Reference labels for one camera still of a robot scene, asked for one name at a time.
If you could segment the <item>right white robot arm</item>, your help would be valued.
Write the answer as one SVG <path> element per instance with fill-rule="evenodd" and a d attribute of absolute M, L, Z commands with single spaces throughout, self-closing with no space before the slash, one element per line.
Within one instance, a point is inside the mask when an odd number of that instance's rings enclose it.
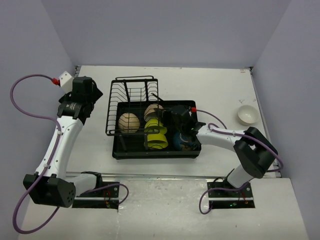
<path fill-rule="evenodd" d="M 192 116 L 200 109 L 184 105 L 153 109 L 162 123 L 175 127 L 188 142 L 211 145 L 236 154 L 240 164 L 227 175 L 223 184 L 227 196 L 235 196 L 250 180 L 261 179 L 266 173 L 283 168 L 275 147 L 255 127 L 246 130 L 215 127 L 213 123 L 200 122 Z"/>

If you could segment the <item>beige white bowl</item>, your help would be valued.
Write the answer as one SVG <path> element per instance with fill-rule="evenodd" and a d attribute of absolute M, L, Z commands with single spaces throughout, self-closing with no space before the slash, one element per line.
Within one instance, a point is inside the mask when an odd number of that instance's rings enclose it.
<path fill-rule="evenodd" d="M 144 116 L 143 119 L 148 122 L 151 119 L 157 119 L 158 118 L 158 109 L 163 110 L 163 106 L 157 104 L 157 103 L 153 103 L 150 104 L 146 110 L 144 111 Z"/>
<path fill-rule="evenodd" d="M 253 125 L 260 119 L 259 111 L 251 105 L 242 105 L 236 115 L 237 120 L 245 126 Z"/>

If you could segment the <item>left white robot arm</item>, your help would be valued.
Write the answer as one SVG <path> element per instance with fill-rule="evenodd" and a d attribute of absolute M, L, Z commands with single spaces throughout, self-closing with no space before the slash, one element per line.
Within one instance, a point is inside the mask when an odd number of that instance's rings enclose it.
<path fill-rule="evenodd" d="M 75 141 L 94 105 L 103 95 L 90 77 L 76 77 L 72 89 L 59 99 L 56 129 L 41 164 L 34 174 L 26 174 L 23 185 L 35 204 L 68 208 L 75 197 L 88 192 L 103 193 L 101 174 L 83 171 L 66 180 L 68 161 Z"/>

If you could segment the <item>yellow green bowl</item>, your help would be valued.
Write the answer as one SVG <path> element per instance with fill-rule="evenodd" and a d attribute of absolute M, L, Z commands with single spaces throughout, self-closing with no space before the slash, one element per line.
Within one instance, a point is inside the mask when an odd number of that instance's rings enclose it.
<path fill-rule="evenodd" d="M 150 119 L 144 126 L 145 133 L 165 135 L 167 131 L 167 128 L 157 118 Z"/>
<path fill-rule="evenodd" d="M 148 147 L 151 150 L 161 150 L 168 147 L 169 143 L 166 136 L 162 133 L 157 134 L 145 134 L 146 142 L 143 142 L 144 147 Z"/>

